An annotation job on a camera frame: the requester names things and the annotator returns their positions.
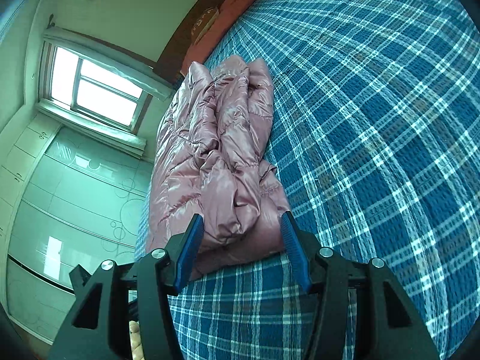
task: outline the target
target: blue plaid bedsheet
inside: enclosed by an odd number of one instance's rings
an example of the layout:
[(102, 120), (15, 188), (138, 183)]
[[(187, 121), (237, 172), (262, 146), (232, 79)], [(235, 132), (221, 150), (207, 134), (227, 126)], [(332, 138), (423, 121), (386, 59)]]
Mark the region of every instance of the blue plaid bedsheet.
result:
[[(347, 259), (384, 258), (441, 358), (479, 315), (479, 41), (458, 0), (258, 0), (206, 62), (266, 60), (265, 157), (297, 223)], [(315, 298), (283, 254), (190, 283), (170, 305), (186, 358), (285, 360), (301, 358)]]

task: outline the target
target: window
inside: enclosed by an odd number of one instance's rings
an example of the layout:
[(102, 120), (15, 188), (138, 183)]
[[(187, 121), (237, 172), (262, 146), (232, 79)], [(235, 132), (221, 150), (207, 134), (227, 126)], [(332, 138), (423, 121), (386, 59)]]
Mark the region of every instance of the window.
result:
[(142, 109), (148, 106), (146, 99), (151, 97), (148, 93), (60, 47), (47, 45), (45, 52), (42, 97), (91, 119), (136, 133)]

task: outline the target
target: silver bolt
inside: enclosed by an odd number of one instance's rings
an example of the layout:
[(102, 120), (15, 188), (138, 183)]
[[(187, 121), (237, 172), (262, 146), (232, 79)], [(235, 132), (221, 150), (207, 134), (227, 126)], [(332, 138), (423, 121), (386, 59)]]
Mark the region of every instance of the silver bolt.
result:
[(378, 257), (375, 257), (374, 259), (371, 260), (371, 264), (375, 268), (383, 268), (385, 266), (385, 263), (383, 262), (382, 259), (379, 259)]
[(323, 247), (320, 249), (320, 255), (325, 258), (332, 257), (333, 250), (331, 250), (329, 247)]
[(152, 257), (154, 259), (161, 259), (166, 255), (167, 252), (165, 252), (163, 249), (155, 249), (152, 251)]
[(104, 271), (108, 271), (112, 269), (112, 267), (113, 267), (113, 261), (111, 261), (111, 259), (106, 259), (104, 262), (102, 262), (102, 269)]

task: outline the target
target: shiny pink fabric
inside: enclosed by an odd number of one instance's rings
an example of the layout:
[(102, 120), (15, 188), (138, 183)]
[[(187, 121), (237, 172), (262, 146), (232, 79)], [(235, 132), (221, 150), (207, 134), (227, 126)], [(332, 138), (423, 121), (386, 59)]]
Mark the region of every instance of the shiny pink fabric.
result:
[(192, 63), (158, 131), (146, 252), (183, 233), (196, 213), (205, 235), (192, 278), (284, 249), (279, 220), (290, 207), (262, 159), (272, 119), (265, 61), (233, 55), (211, 74)]

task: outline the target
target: wooden headboard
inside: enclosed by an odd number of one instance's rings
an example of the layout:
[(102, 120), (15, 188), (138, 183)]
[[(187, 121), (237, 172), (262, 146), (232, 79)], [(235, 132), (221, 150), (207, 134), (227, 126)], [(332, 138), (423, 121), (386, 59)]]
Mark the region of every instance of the wooden headboard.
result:
[(219, 7), (222, 2), (224, 0), (198, 0), (195, 3), (165, 46), (153, 69), (155, 74), (172, 84), (177, 81), (183, 59), (191, 44), (191, 28), (203, 11)]

